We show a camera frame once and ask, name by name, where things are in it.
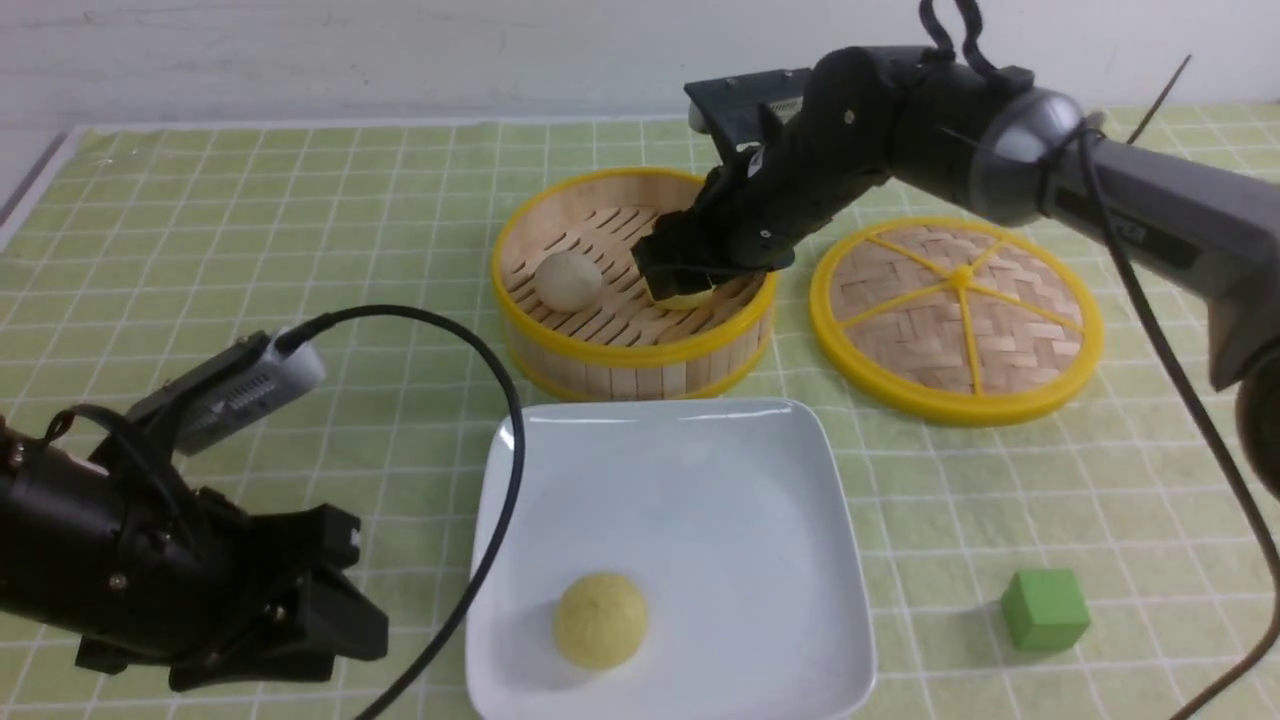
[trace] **woven bamboo lid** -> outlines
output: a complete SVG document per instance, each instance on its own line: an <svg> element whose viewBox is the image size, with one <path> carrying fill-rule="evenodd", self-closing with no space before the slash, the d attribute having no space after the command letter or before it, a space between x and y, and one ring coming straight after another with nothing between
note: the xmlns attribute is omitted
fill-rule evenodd
<svg viewBox="0 0 1280 720"><path fill-rule="evenodd" d="M995 425L1065 405L1102 351L1088 288L1005 231L909 218L837 243L810 288L819 342L854 384L931 420Z"/></svg>

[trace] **yellow steamer rim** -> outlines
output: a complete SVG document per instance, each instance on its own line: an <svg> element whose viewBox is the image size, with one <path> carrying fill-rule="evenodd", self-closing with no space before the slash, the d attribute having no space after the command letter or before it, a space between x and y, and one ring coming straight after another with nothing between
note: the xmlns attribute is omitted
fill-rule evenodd
<svg viewBox="0 0 1280 720"><path fill-rule="evenodd" d="M951 425L1047 415L1102 355L1102 315L1070 268L1010 232L952 218L905 218L838 242L818 263L809 315L856 387Z"/></svg>
<svg viewBox="0 0 1280 720"><path fill-rule="evenodd" d="M712 397L733 387L768 347L772 275L718 287L696 309L648 299L631 245L658 215L689 208L703 179L660 168L621 168L571 178L525 202L498 236L490 275L517 368L564 400ZM600 301L553 313L532 291L553 252L586 252L604 274Z"/></svg>

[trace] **green cube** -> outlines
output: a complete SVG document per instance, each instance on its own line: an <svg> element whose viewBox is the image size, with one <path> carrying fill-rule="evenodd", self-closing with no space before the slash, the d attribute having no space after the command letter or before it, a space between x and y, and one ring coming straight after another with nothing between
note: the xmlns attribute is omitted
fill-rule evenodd
<svg viewBox="0 0 1280 720"><path fill-rule="evenodd" d="M1089 628L1089 609L1070 570L1019 570L1000 603L1009 637L1023 652L1066 650Z"/></svg>

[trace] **green checkered tablecloth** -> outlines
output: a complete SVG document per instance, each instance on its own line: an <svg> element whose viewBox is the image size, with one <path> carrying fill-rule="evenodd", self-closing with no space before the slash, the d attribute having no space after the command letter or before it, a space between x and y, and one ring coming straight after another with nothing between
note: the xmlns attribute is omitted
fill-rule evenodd
<svg viewBox="0 0 1280 720"><path fill-rule="evenodd" d="M1112 118L1123 131L1137 113ZM596 168L716 163L684 120L174 127L72 142L0 255L0 411L28 433L81 398L124 409L241 334L360 302L428 307L500 345L486 255L518 204ZM1142 143L1280 181L1280 106L1169 108ZM1258 637L1270 587L1098 247L1048 222L1027 228L1107 319L1096 379L1043 420L922 424L850 389L814 342L805 291L820 254L858 227L940 213L955 209L892 182L805 241L780 277L772 352L733 391L809 404L836 448L879 657L858 717L1165 717ZM1208 392L1203 306L1144 279ZM179 697L155 669L77 670L74 637L0 616L8 720L351 717L425 644L467 578L502 396L468 351L428 328L366 320L319 345L323 388L182 469L250 511L330 502L360 514L352 577L392 618L390 656L339 662L324 685ZM526 402L550 400L522 386ZM1207 402L1234 437L1231 398ZM67 445L83 452L95 439L86 430ZM1042 565L1075 569L1093 628L1070 652L1025 657L993 602L1015 569ZM1277 710L1280 667L1268 662L1206 717ZM420 716L475 716L461 639L388 714Z"/></svg>

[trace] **black cable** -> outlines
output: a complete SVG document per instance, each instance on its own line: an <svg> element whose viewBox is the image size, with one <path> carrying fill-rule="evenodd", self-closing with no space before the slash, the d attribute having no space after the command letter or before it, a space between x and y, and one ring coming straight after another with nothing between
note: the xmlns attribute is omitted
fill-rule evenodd
<svg viewBox="0 0 1280 720"><path fill-rule="evenodd" d="M1213 454L1213 459L1217 460L1219 468L1221 468L1222 474L1226 477L1226 482L1231 487L1235 500L1240 503L1240 510L1244 511L1244 518L1249 523L1249 529L1253 530L1253 536L1257 538L1258 546L1262 548L1262 555L1266 559L1267 569L1271 571L1271 580L1275 585L1275 606L1271 614L1271 624L1267 626L1266 633L1262 634L1262 638L1257 642L1257 644L1254 644L1239 662L1231 666L1231 669L1224 673L1217 680L1213 680L1213 683L1207 688L1201 691L1199 694L1188 701L1187 705L1184 705L1181 710L1175 712L1171 717L1171 720L1188 720L1202 707L1208 705L1211 700L1217 697L1219 693L1229 688L1233 683L1244 676L1245 673L1252 670L1253 666L1271 651L1276 639L1280 638L1280 552L1276 551L1275 541L1271 539L1271 530L1267 528L1266 520L1262 518L1262 511L1258 510L1258 503L1253 500L1253 495L1249 492L1249 487L1244 482L1244 475L1240 474L1240 469L1236 466L1235 459L1231 457L1231 451L1226 447L1226 443L1222 441L1222 436L1213 425L1212 418L1210 418L1208 411L1204 410L1204 405L1196 395L1196 388L1192 387L1190 379L1187 377L1187 372L1174 355L1174 350L1170 347L1169 340L1165 338L1165 333L1160 328L1160 322L1156 319L1156 314L1152 311L1151 304L1147 301L1147 293L1142 290L1142 283L1138 281L1137 273L1134 273L1133 264L1129 261L1129 256L1125 254L1124 246L1120 243L1120 238L1116 237L1115 218L1111 215L1111 209L1106 204L1102 193L1102 183L1098 179L1098 169L1093 164L1092 143L1096 138L1102 137L1105 136L1101 131L1088 128L1079 135L1078 140L1080 152L1080 174L1084 179L1084 188L1089 195L1089 201L1093 204L1098 218L1102 220L1102 240L1107 247L1107 252L1111 254L1111 260L1115 263L1116 272L1120 274L1120 282L1124 284L1125 292L1129 293L1129 301L1133 304L1133 309L1138 314L1138 322L1142 324L1143 331L1147 332L1147 338L1151 341L1151 346L1155 348L1156 356L1160 357L1160 364L1164 365L1165 373L1169 374L1169 379L1172 380L1174 388L1178 391L1178 396L1181 398L1183 405L1187 406L1187 411L1190 414L1192 420L1194 420L1201 436L1204 437L1204 442Z"/></svg>
<svg viewBox="0 0 1280 720"><path fill-rule="evenodd" d="M938 20L938 14L933 12L933 0L920 0L920 24L924 26L924 32L929 33L929 40L937 45L934 56L940 60L954 60L956 56L955 44L951 41L947 28L942 27L942 22Z"/></svg>
<svg viewBox="0 0 1280 720"><path fill-rule="evenodd" d="M173 462L128 418L88 402L73 405L54 415L41 445L47 446L65 434L73 418L84 418L110 433L111 439L133 460L137 469L137 473L128 474L124 479L142 482L160 496L173 514L179 542L184 542L195 557L201 557L209 546L209 523Z"/></svg>
<svg viewBox="0 0 1280 720"><path fill-rule="evenodd" d="M310 342L317 334L328 331L338 323L356 320L360 318L378 316L407 318L410 320L417 320L420 323L434 325L457 336L480 354L480 357L486 365L489 365L489 369L498 379L498 384L502 386L502 393L507 398L507 409L511 413L511 479L507 482L507 498L503 501L502 511L498 514L498 521L494 525L493 537L489 538L489 546L485 547L484 555L476 565L475 574L471 577L471 582L467 583L467 587L462 591L462 597L458 600L458 603L453 607L453 611L449 612L444 624L440 625L440 630L434 638L431 638L431 642L428 643L426 650L424 650L422 653L413 660L413 662L410 662L404 673L401 674L401 676L397 678L390 687L383 691L383 694L378 696L378 698L374 700L374 702L371 702L364 712L357 715L356 720L372 720L390 707L390 705L396 702L396 700L403 694L410 685L413 684L419 675L426 670L426 666L435 660L435 656L440 653L444 644L449 642L453 633L462 625L462 620L466 618L467 611L471 610L471 603L475 602L476 594L480 592L480 587L484 584L485 578L489 575L489 570L493 568L493 562L498 556L498 550L502 547L502 541L507 537L507 529L511 525L511 516L516 510L516 498L520 495L520 480L525 471L525 420L520 410L520 395L516 392L516 383L511 379L506 368L502 366L502 361L498 356L494 355L493 350L490 350L479 336L448 318L403 305L364 305L337 313L326 313L312 320L302 323L301 325L278 337L275 340L275 348L282 355L289 355L303 343Z"/></svg>
<svg viewBox="0 0 1280 720"><path fill-rule="evenodd" d="M1133 129L1133 133L1129 136L1129 140L1124 141L1125 145L1133 145L1134 142L1138 141L1139 137L1142 137L1143 131L1147 129L1147 126L1151 123L1152 118L1156 117L1156 113L1165 104L1165 100L1169 97L1169 92L1174 90L1175 85L1178 85L1178 78L1183 77L1183 70L1187 69L1187 64L1190 61L1192 61L1190 55L1183 58L1181 64L1178 65L1176 70L1174 70L1174 77L1169 78L1169 82L1165 83L1164 90L1161 90L1160 95L1156 96L1156 101L1152 102L1151 108L1147 109L1147 113L1142 117L1140 120L1138 120L1138 127Z"/></svg>

